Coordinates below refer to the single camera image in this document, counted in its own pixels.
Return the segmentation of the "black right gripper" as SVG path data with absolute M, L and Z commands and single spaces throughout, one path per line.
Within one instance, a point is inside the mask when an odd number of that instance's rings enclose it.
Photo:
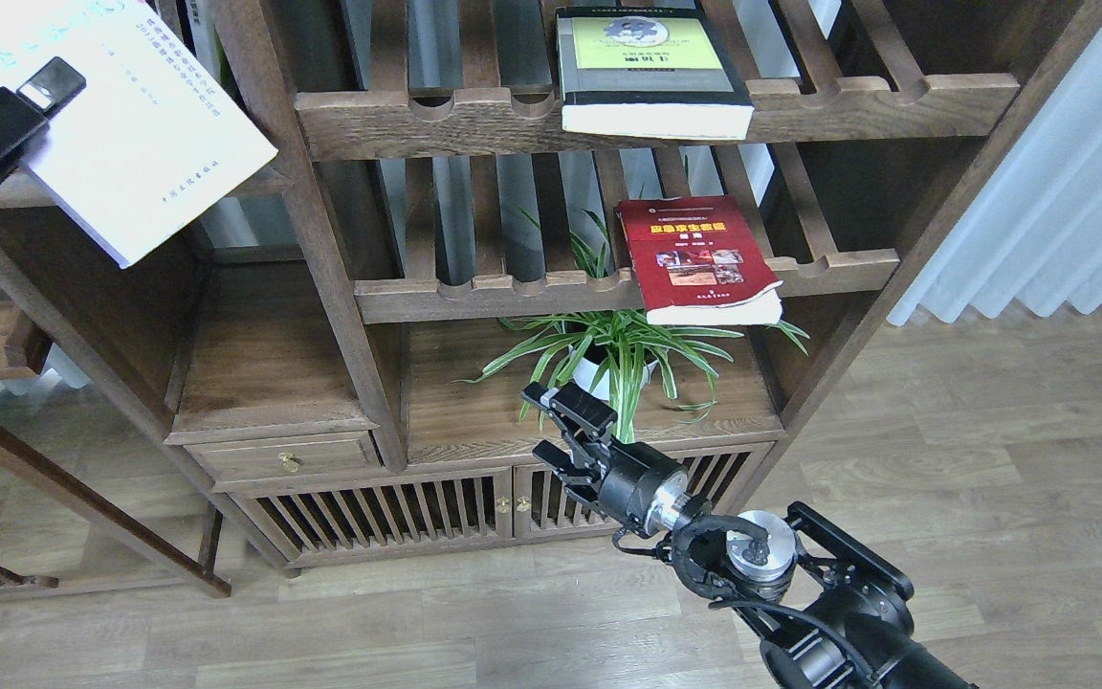
M 543 440 L 532 454 L 559 476 L 569 497 L 642 538 L 695 518 L 685 469 L 646 442 L 612 437 L 618 415 L 608 403 L 574 383 L 548 388 L 538 381 L 526 385 L 523 401 L 545 411 L 562 432 L 569 451 Z

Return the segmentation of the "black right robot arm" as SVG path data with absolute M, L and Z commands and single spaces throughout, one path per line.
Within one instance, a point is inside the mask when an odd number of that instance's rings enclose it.
M 564 448 L 542 441 L 533 453 L 568 496 L 616 520 L 615 543 L 657 537 L 644 555 L 713 609 L 734 611 L 782 688 L 966 686 L 914 640 L 909 577 L 804 502 L 784 516 L 714 513 L 674 459 L 612 437 L 616 410 L 576 384 L 533 383 L 523 400 L 560 429 Z

